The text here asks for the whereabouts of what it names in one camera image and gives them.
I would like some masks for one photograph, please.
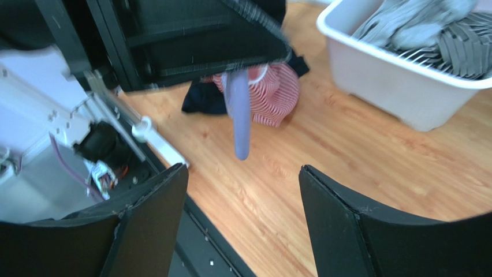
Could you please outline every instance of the black panel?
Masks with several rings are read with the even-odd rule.
[[[154,188],[123,215],[103,276],[168,274],[188,183],[188,171],[181,168],[173,184]]]
[[[173,260],[171,261],[171,269],[169,269],[168,277],[196,277],[197,275],[191,274],[188,267],[184,264],[180,255],[174,251]]]
[[[381,204],[311,166],[299,180],[319,276],[492,272],[492,213],[445,223]]]
[[[0,222],[0,276],[166,276],[187,182],[176,165],[61,220]]]
[[[89,91],[90,87],[84,77],[84,71],[96,69],[99,70],[109,89],[118,86],[105,45],[85,0],[29,1],[38,9],[40,19],[38,18],[39,22],[36,24],[45,26],[50,33],[51,40],[44,46],[56,44],[63,54],[71,74],[77,78],[86,91]],[[6,29],[16,30],[17,28],[15,25],[8,25]],[[29,26],[25,28],[24,32],[29,33],[40,27]]]
[[[54,42],[35,0],[0,0],[0,50],[38,50]]]
[[[185,200],[184,211],[199,226],[202,233],[209,237],[211,244],[228,261],[238,276],[256,276],[189,195]]]
[[[87,1],[126,92],[290,55],[279,26],[249,1]]]
[[[181,217],[176,252],[197,276],[236,276],[208,236],[202,233],[188,214]]]
[[[0,222],[0,276],[99,276],[119,224],[116,215],[70,226]]]

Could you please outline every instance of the red and white striped clothing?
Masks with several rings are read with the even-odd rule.
[[[223,93],[222,74],[202,79],[214,82]],[[299,99],[299,77],[287,63],[255,66],[249,69],[249,102],[253,121],[279,127]]]

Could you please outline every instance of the laundry basket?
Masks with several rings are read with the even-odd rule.
[[[382,3],[336,0],[318,17],[318,29],[326,36],[332,78],[339,89],[427,132],[446,123],[481,89],[492,88],[492,78],[458,78],[352,38]],[[479,0],[476,11],[492,12],[492,0]]]

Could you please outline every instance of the purple cable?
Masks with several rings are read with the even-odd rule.
[[[65,171],[70,176],[72,176],[72,178],[75,179],[75,181],[77,181],[84,188],[87,188],[89,190],[89,192],[90,192],[89,194],[91,195],[94,202],[96,202],[96,203],[103,202],[104,198],[102,197],[101,193],[99,191],[95,190],[91,185],[87,184],[83,177],[78,175],[73,169],[71,169],[68,166],[68,164],[66,164],[66,162],[63,160],[63,158],[61,156],[60,149],[58,148],[58,143],[52,134],[50,134],[50,140],[51,140],[51,146],[53,147],[53,150],[55,151],[55,155],[56,155],[58,161],[60,162],[60,165],[65,169]]]

